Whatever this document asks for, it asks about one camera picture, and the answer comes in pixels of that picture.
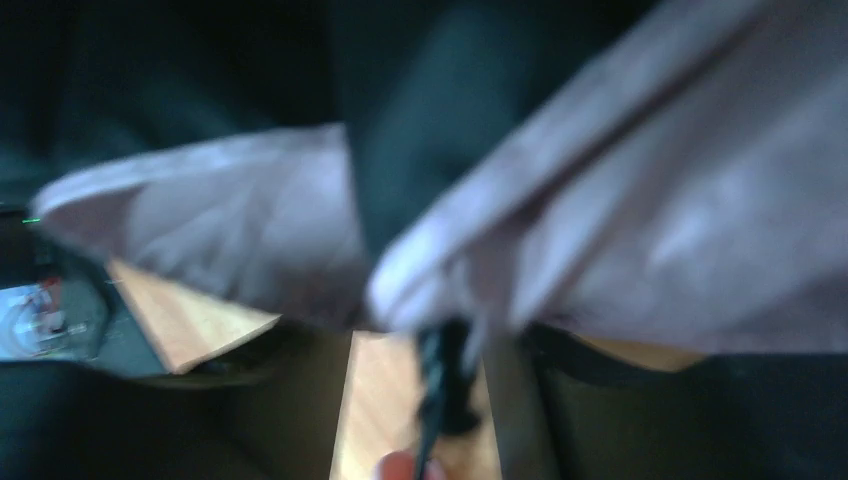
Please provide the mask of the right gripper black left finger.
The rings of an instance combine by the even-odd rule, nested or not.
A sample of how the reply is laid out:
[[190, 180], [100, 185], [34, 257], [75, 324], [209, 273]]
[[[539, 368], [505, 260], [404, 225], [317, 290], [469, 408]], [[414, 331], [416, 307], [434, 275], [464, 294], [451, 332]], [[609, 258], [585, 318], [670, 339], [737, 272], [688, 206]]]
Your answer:
[[146, 382], [63, 361], [1, 366], [5, 479], [326, 479], [349, 335], [279, 331], [268, 372]]

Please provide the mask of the pink folding umbrella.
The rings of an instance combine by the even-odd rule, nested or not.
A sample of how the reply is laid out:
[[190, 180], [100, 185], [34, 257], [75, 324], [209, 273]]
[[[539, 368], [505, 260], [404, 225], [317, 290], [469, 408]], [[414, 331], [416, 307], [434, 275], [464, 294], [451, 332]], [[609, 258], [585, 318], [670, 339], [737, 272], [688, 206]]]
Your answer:
[[341, 328], [847, 359], [843, 1], [332, 1], [339, 116], [45, 186], [59, 241]]

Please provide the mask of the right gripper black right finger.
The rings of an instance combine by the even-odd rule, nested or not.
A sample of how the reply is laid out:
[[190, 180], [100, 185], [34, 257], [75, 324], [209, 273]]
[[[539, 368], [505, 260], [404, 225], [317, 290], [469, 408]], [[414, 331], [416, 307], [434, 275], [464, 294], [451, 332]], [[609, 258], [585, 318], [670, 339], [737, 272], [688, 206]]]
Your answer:
[[626, 364], [547, 327], [485, 353], [507, 479], [843, 479], [843, 355]]

